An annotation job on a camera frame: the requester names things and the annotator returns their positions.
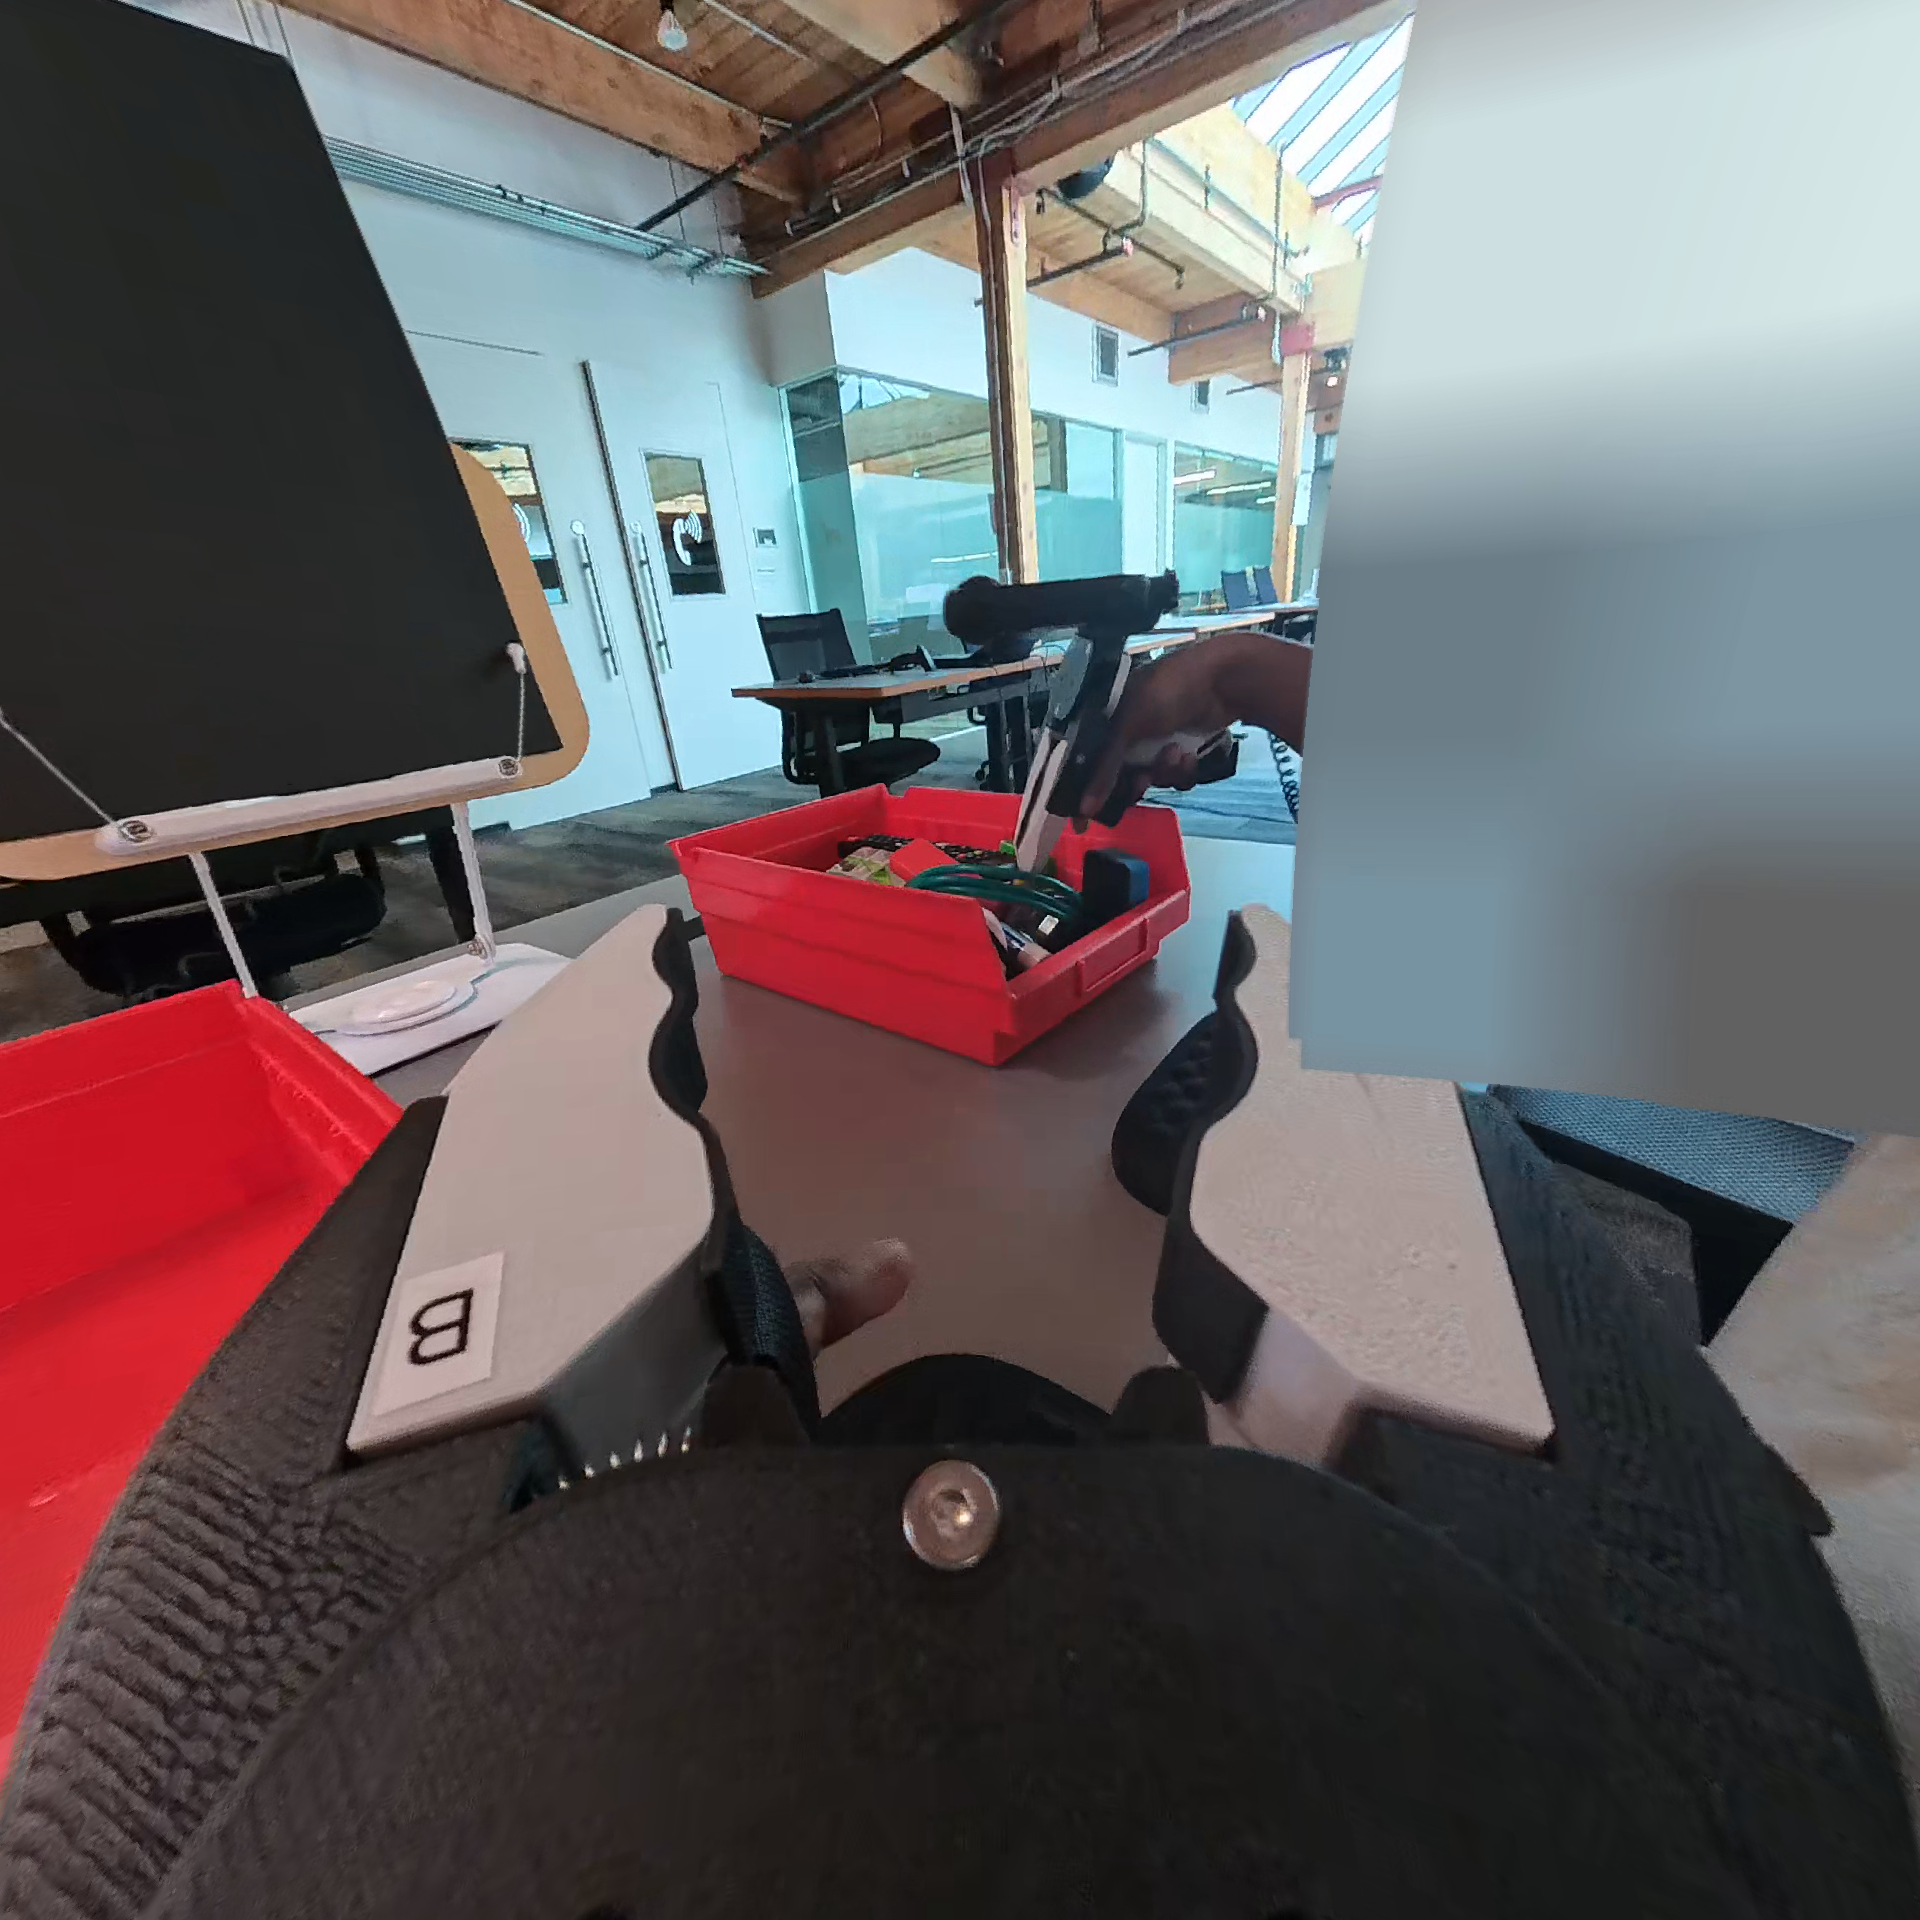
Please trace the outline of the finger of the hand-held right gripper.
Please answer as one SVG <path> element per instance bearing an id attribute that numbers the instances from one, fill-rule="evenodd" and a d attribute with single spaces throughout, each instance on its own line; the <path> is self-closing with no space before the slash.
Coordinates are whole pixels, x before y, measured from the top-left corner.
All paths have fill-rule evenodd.
<path id="1" fill-rule="evenodd" d="M 1048 706 L 1021 796 L 1016 868 L 1044 873 L 1107 752 L 1107 643 L 1071 644 L 1050 681 Z"/>
<path id="2" fill-rule="evenodd" d="M 1080 687 L 1080 706 L 1071 739 L 1071 817 L 1096 819 L 1107 800 L 1099 796 L 1110 776 L 1103 775 L 1119 736 L 1119 712 L 1127 697 L 1134 662 L 1121 644 L 1096 650 Z"/>

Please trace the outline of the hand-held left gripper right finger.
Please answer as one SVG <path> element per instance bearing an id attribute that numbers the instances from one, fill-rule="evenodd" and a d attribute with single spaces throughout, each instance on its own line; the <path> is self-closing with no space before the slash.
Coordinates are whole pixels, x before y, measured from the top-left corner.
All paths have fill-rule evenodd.
<path id="1" fill-rule="evenodd" d="M 1554 1415 L 1453 1083 L 1307 1068 L 1290 925 L 1228 915 L 1212 1009 L 1129 1099 L 1153 1298 L 1216 1444 L 1329 1470 L 1371 1418 L 1536 1456 Z"/>

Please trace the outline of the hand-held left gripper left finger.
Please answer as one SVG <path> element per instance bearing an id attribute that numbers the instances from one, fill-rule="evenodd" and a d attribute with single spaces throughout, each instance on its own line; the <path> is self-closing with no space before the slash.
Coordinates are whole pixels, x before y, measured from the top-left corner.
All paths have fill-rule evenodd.
<path id="1" fill-rule="evenodd" d="M 349 1424 L 358 1463 L 543 1424 L 564 1464 L 683 1447 L 727 1358 L 735 1212 L 687 918 L 642 906 L 450 1080 Z"/>

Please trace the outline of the red plastic bin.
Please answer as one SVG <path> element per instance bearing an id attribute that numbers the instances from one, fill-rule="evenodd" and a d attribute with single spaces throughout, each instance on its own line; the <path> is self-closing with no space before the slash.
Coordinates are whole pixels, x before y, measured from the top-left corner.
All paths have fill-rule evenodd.
<path id="1" fill-rule="evenodd" d="M 1016 815 L 1007 792 L 872 784 L 670 851 L 725 977 L 998 1068 L 1143 972 L 1190 908 L 1184 825 L 1161 805 L 1063 837 L 1065 883 L 1080 880 L 1088 855 L 1122 853 L 1144 864 L 1147 897 L 1019 977 L 996 954 L 986 906 L 832 871 L 845 842 L 870 837 L 994 848 Z"/>
<path id="2" fill-rule="evenodd" d="M 234 982 L 3 1047 L 3 1762 L 134 1470 L 400 1105 Z"/>

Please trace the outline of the person's right hand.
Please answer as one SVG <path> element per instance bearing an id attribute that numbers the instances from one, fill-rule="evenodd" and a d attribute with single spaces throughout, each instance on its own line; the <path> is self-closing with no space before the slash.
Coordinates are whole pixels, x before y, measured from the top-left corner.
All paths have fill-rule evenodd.
<path id="1" fill-rule="evenodd" d="M 1085 833 L 1116 807 L 1214 783 L 1209 745 L 1252 726 L 1307 745 L 1316 650 L 1270 633 L 1216 633 L 1133 670 L 1107 718 L 1071 825 Z"/>

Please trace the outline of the person's left hand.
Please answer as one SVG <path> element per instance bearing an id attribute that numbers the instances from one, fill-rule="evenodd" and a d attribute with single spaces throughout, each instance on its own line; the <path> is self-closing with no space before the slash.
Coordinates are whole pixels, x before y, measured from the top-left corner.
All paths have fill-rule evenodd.
<path id="1" fill-rule="evenodd" d="M 840 1256 L 792 1263 L 782 1271 L 812 1357 L 874 1324 L 907 1298 L 915 1261 L 885 1238 Z"/>

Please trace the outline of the wooden top office desk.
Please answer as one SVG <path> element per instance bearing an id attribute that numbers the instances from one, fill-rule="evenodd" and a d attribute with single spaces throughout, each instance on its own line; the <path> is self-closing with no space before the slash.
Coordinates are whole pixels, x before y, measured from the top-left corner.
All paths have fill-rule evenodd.
<path id="1" fill-rule="evenodd" d="M 781 765 L 818 798 L 924 784 L 943 768 L 951 784 L 1019 795 L 1039 745 L 1035 700 L 1050 692 L 1067 660 L 1065 643 L 1044 643 L 1019 662 L 862 669 L 845 678 L 741 685 L 732 699 L 781 715 Z M 979 717 L 983 745 L 968 751 L 937 741 L 933 762 L 905 768 L 907 729 L 944 715 Z"/>

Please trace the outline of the white tablet stand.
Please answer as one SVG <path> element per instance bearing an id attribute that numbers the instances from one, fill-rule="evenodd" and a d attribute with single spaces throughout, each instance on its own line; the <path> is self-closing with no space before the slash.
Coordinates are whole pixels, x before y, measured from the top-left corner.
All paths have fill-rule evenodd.
<path id="1" fill-rule="evenodd" d="M 316 1039 L 335 1045 L 358 1068 L 373 1064 L 383 1070 L 420 1059 L 437 1041 L 447 1039 L 454 1027 L 484 1009 L 484 990 L 492 980 L 516 968 L 528 971 L 527 988 L 538 992 L 564 971 L 563 961 L 537 959 L 530 951 L 514 949 L 502 959 L 468 819 L 473 798 L 511 788 L 525 770 L 527 708 L 535 677 L 521 641 L 512 641 L 505 656 L 516 690 L 511 755 L 452 762 L 384 781 L 118 817 L 101 803 L 86 800 L 98 821 L 95 848 L 108 858 L 124 860 L 151 853 L 187 856 L 243 997 L 258 999 L 258 982 L 213 877 L 210 848 L 217 842 L 241 838 L 247 828 L 278 835 L 310 827 L 325 815 L 373 819 L 399 805 L 449 805 L 454 846 L 475 913 L 475 935 L 468 940 L 473 961 L 416 968 L 384 986 L 328 999 L 321 1004 L 321 1025 L 312 1028 Z"/>

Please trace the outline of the grey mesh chair seat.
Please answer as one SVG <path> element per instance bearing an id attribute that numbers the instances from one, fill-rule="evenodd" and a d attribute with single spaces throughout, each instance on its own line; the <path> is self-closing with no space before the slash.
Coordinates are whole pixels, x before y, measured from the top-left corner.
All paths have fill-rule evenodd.
<path id="1" fill-rule="evenodd" d="M 1668 1312 L 1709 1347 L 1790 1229 L 1837 1187 L 1856 1133 L 1770 1116 L 1494 1085 Z"/>

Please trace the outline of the wooden support post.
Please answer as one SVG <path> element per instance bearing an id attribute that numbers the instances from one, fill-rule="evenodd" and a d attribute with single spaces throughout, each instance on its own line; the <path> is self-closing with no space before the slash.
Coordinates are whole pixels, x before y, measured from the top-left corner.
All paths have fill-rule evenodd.
<path id="1" fill-rule="evenodd" d="M 1010 152 L 966 168 L 980 287 L 988 452 L 998 574 L 1007 585 L 1042 579 L 1036 428 L 1029 365 L 1029 238 L 1022 181 Z"/>

